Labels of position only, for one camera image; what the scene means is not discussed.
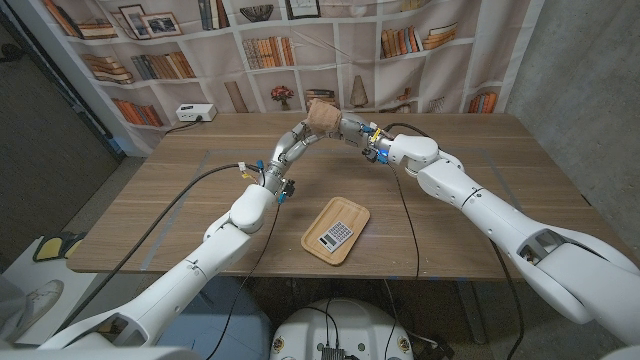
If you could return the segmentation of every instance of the table leg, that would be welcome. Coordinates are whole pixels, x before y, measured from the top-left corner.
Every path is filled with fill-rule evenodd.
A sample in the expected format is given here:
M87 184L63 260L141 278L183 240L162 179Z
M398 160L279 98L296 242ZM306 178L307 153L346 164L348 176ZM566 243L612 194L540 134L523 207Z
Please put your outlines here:
M456 284L458 286L460 301L462 301L462 307L467 317L467 323L471 329L473 342L479 345L486 344L487 334L484 331L484 323L482 321L482 315L480 314L480 307L478 306L478 299L476 298L473 283L470 281L457 281Z

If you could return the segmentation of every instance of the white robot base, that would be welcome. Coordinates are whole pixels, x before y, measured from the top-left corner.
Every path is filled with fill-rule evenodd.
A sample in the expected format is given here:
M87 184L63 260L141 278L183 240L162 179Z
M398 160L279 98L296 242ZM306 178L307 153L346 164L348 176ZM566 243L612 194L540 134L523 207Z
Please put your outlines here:
M394 328L394 319L387 313L354 299L336 298L329 303L328 313L338 329L339 346L336 346L336 327L322 312L327 310L327 301L321 300L296 311L280 325L273 336L271 360L324 359L329 355L325 349L325 357L322 356L327 344L327 324L330 348L343 350L343 355L354 355L360 360L383 359L393 330L386 349L387 359L413 359L404 328L399 323Z

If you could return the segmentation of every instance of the decorative bowl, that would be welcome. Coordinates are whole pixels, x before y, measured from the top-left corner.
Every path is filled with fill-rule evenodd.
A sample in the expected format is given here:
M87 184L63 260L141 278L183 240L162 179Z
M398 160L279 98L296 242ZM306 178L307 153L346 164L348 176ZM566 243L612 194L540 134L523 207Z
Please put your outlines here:
M251 22L267 21L273 12L273 5L258 5L241 8L240 12Z

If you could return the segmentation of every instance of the gray wall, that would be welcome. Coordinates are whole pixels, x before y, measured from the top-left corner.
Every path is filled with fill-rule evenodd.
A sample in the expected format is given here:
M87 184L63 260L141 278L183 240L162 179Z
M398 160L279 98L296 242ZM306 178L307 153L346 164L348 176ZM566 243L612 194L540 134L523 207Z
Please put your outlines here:
M506 112L640 257L640 2L547 0Z
M0 25L5 43L15 44ZM0 99L0 267L8 267L40 235L62 230L118 163L28 56L0 64Z
M107 104L105 104L93 85L89 82L89 79L78 70L78 66L64 49L63 44L58 41L44 19L38 14L32 2L38 2L42 7L42 0L8 0L8 2L67 79L73 84L78 93L80 93L100 120L102 120L105 126L113 133L114 139L122 150L129 156L146 156L147 154L144 154L136 148L127 129L115 117ZM9 14L9 11L2 3L0 3L0 9Z

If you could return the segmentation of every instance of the picture frame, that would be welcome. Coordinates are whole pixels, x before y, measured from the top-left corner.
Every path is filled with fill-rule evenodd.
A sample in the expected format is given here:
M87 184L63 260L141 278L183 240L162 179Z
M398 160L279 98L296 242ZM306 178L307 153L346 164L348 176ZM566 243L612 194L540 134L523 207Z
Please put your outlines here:
M320 17L319 0L286 0L289 20Z
M140 39L151 39L151 35L149 35L147 27L142 22L142 16L144 16L144 10L142 9L142 5L127 5L118 7L122 16L124 16L127 24L133 31L134 35Z
M152 39L182 35L180 24L172 12L144 15L141 19Z
M111 13L111 16L113 16L113 18L118 23L118 26L122 28L122 30L127 34L128 37L137 39L136 34L133 32L133 29L131 29L131 26L129 26L127 19L124 17L124 15L122 15L122 13L113 12Z

